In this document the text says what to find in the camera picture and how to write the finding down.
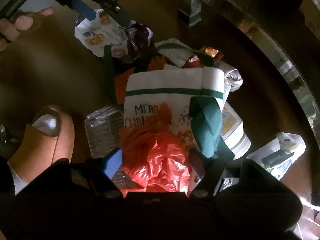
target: white plastic bottle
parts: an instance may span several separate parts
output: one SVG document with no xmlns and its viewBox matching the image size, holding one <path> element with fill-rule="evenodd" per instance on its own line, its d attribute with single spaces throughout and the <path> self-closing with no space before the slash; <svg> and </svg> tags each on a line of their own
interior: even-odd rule
<svg viewBox="0 0 320 240">
<path fill-rule="evenodd" d="M 222 128 L 220 135 L 235 155 L 234 159 L 243 156 L 251 146 L 251 141 L 244 133 L 241 118 L 228 102 L 225 103 L 222 110 Z"/>
</svg>

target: fingernail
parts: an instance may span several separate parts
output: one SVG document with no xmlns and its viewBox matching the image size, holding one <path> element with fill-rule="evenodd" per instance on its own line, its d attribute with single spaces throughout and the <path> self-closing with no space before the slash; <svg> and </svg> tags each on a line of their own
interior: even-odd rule
<svg viewBox="0 0 320 240">
<path fill-rule="evenodd" d="M 47 8 L 47 9 L 44 9 L 43 11 L 42 11 L 42 15 L 43 16 L 48 16 L 48 15 L 52 15 L 53 14 L 53 8 Z"/>
<path fill-rule="evenodd" d="M 22 15 L 22 16 L 19 16 L 18 19 L 15 21 L 14 26 L 21 31 L 25 31 L 29 29 L 32 26 L 32 24 L 33 24 L 32 17 Z"/>
</svg>

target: screw head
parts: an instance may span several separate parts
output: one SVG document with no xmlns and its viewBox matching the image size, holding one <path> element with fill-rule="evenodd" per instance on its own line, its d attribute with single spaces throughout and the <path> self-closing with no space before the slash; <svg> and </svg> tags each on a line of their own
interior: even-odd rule
<svg viewBox="0 0 320 240">
<path fill-rule="evenodd" d="M 120 5 L 116 5 L 116 6 L 114 7 L 114 9 L 115 9 L 116 12 L 118 12 L 118 11 L 121 10 L 121 6 L 120 6 Z"/>
<path fill-rule="evenodd" d="M 192 192 L 193 196 L 197 198 L 206 197 L 209 193 L 205 189 L 197 189 Z"/>
<path fill-rule="evenodd" d="M 145 203 L 145 204 L 151 204 L 151 203 L 152 203 L 152 200 L 146 198 L 146 199 L 144 199 L 142 202 Z"/>
<path fill-rule="evenodd" d="M 121 192 L 117 190 L 108 190 L 104 195 L 107 198 L 118 198 L 121 196 Z"/>
</svg>

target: hand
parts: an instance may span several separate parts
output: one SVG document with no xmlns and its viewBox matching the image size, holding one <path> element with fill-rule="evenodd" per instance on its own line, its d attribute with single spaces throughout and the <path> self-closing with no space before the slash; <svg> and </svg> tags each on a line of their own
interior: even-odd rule
<svg viewBox="0 0 320 240">
<path fill-rule="evenodd" d="M 41 15 L 47 16 L 53 14 L 52 8 L 47 8 L 39 12 Z M 29 29 L 33 24 L 33 18 L 21 15 L 19 16 L 14 23 L 3 18 L 0 19 L 0 32 L 9 40 L 14 41 L 19 36 L 19 31 L 25 31 Z M 0 39 L 0 51 L 4 50 L 7 47 L 7 42 L 4 38 Z"/>
</svg>

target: red plastic bag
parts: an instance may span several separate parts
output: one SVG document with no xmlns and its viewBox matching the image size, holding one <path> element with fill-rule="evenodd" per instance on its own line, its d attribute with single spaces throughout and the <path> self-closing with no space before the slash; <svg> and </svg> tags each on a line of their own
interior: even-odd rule
<svg viewBox="0 0 320 240">
<path fill-rule="evenodd" d="M 149 122 L 146 118 L 148 124 L 132 131 L 121 130 L 122 168 L 147 192 L 188 190 L 188 153 L 178 137 L 167 130 L 171 120 L 168 109 L 161 105 L 158 116 L 150 117 Z"/>
</svg>

